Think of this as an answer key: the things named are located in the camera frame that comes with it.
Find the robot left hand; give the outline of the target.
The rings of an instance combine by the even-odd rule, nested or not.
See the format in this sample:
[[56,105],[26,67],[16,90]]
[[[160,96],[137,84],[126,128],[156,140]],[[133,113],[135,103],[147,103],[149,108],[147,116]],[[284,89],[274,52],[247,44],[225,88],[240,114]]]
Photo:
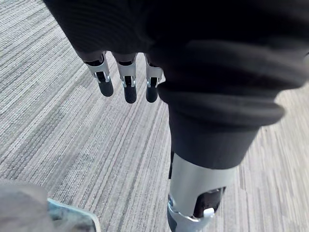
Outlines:
[[306,0],[47,0],[45,5],[98,82],[113,94],[106,53],[134,103],[145,55],[146,99],[168,105],[167,217],[198,232],[216,213],[236,167],[263,126],[278,122],[277,95],[309,79]]

